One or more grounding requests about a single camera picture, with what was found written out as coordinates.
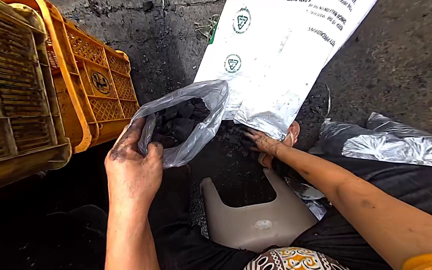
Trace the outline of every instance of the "crumpled plastic bag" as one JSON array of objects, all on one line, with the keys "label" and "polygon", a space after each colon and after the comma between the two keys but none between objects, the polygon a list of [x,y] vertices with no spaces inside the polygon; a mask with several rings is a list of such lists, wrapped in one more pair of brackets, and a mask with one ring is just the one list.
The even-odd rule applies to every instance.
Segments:
[{"label": "crumpled plastic bag", "polygon": [[316,200],[308,200],[304,201],[304,203],[319,221],[326,215],[326,212],[328,211],[324,205],[320,204]]},{"label": "crumpled plastic bag", "polygon": [[366,127],[325,119],[320,129],[325,153],[432,166],[432,135],[373,112]]},{"label": "crumpled plastic bag", "polygon": [[224,80],[214,80],[190,84],[162,98],[142,105],[129,123],[129,125],[131,125],[135,119],[147,116],[146,124],[144,125],[141,138],[138,142],[138,149],[143,155],[147,155],[147,146],[151,142],[153,130],[156,125],[155,112],[176,105],[182,101],[187,101],[192,98],[201,98],[210,111],[209,116],[196,125],[184,143],[177,147],[164,149],[163,167],[165,169],[183,166],[192,160],[216,135],[221,120],[223,119],[223,113],[229,97],[228,83]]}]

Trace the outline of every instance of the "patterned fabric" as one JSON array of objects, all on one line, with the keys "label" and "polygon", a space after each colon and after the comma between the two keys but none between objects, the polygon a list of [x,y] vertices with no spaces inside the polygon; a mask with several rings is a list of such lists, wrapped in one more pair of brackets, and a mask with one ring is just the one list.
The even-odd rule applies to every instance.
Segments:
[{"label": "patterned fabric", "polygon": [[324,254],[299,247],[270,249],[250,261],[244,270],[349,270]]}]

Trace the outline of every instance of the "hand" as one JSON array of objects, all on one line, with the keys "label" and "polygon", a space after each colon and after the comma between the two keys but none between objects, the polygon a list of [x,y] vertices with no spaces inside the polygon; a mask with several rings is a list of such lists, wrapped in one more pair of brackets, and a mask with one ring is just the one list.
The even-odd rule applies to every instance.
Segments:
[{"label": "hand", "polygon": [[281,144],[280,141],[269,137],[262,131],[250,127],[248,128],[248,131],[249,132],[244,132],[244,134],[256,143],[260,152],[265,152],[273,156],[276,155],[276,148]]},{"label": "hand", "polygon": [[135,207],[149,209],[163,176],[163,145],[148,144],[143,157],[137,143],[145,126],[144,118],[126,126],[105,159],[109,206],[131,211]]}]

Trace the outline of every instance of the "plastic stool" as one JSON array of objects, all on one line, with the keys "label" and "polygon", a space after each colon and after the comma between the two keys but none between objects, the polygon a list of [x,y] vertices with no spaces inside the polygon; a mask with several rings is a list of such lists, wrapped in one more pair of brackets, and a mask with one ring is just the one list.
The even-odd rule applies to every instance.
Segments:
[{"label": "plastic stool", "polygon": [[273,170],[264,169],[264,174],[276,192],[276,199],[237,208],[221,201],[211,178],[203,179],[200,190],[210,240],[259,253],[272,245],[289,246],[317,223],[309,208]]}]

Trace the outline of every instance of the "plastic crate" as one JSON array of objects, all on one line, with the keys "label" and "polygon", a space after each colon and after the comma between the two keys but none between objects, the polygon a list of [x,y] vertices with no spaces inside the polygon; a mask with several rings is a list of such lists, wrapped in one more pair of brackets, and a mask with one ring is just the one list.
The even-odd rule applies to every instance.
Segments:
[{"label": "plastic crate", "polygon": [[115,139],[139,109],[127,55],[67,21],[45,0],[4,0],[38,11],[66,136],[73,152]]},{"label": "plastic crate", "polygon": [[46,52],[44,22],[0,2],[0,187],[71,156]]}]

